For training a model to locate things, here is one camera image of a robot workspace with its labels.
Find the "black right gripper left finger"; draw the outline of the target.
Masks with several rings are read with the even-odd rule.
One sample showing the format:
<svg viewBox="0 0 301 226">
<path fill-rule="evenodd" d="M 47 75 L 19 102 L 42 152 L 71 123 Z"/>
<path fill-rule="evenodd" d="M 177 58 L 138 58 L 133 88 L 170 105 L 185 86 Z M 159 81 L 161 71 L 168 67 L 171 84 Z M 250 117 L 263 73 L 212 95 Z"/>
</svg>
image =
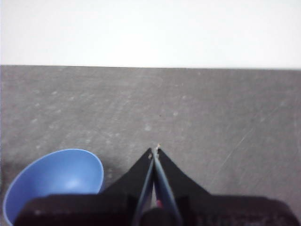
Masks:
<svg viewBox="0 0 301 226">
<path fill-rule="evenodd" d="M 28 201 L 16 226 L 130 226 L 148 205 L 153 154 L 147 151 L 117 181 L 97 194 L 54 194 Z"/>
</svg>

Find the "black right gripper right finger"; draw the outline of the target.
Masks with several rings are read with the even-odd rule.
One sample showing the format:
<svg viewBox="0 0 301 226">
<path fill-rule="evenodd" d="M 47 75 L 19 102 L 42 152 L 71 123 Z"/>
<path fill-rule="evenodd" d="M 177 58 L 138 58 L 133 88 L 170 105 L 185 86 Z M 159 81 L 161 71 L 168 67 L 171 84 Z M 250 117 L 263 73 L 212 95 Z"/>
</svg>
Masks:
<svg viewBox="0 0 301 226">
<path fill-rule="evenodd" d="M 290 207 L 262 196 L 211 194 L 158 148 L 154 152 L 164 208 L 182 226 L 299 226 Z"/>
</svg>

